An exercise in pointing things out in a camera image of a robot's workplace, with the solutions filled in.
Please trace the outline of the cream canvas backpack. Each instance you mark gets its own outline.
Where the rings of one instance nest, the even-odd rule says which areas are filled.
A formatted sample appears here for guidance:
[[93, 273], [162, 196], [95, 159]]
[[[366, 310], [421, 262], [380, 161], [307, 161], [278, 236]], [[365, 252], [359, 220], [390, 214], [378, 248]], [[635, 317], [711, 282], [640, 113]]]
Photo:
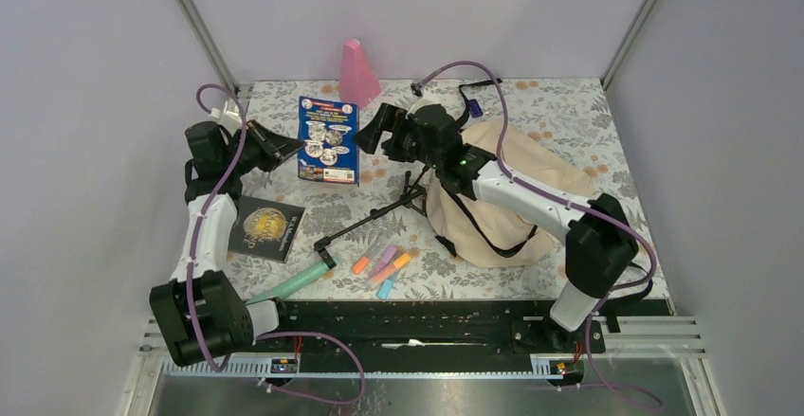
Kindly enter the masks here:
[[478, 267], [535, 263], [562, 244], [566, 278], [549, 318], [577, 330], [600, 310], [642, 237], [589, 175], [503, 118], [441, 131], [425, 212], [452, 255]]

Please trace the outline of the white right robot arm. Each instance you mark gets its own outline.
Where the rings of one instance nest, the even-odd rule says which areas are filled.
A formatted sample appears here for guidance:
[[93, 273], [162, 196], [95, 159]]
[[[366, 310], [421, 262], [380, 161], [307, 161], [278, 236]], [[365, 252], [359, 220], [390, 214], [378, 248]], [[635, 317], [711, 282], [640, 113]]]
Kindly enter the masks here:
[[354, 142], [368, 154], [381, 151], [392, 161], [423, 163], [448, 193], [513, 212], [563, 243], [568, 281], [543, 327], [553, 350], [566, 352], [580, 340], [581, 324], [638, 252], [615, 198], [606, 193], [584, 198], [505, 169], [499, 157], [469, 143], [438, 103], [412, 112], [383, 103]]

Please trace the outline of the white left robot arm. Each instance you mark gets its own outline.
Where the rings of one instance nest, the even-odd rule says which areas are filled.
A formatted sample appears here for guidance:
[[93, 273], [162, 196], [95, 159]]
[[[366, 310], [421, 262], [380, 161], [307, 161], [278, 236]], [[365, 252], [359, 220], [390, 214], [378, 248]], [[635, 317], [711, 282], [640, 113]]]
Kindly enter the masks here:
[[184, 135], [192, 154], [184, 167], [188, 228], [175, 270], [151, 289], [149, 304], [176, 365], [205, 362], [223, 371], [255, 338], [252, 315], [222, 269], [242, 178], [255, 169], [275, 171], [304, 143], [228, 108], [211, 109]]

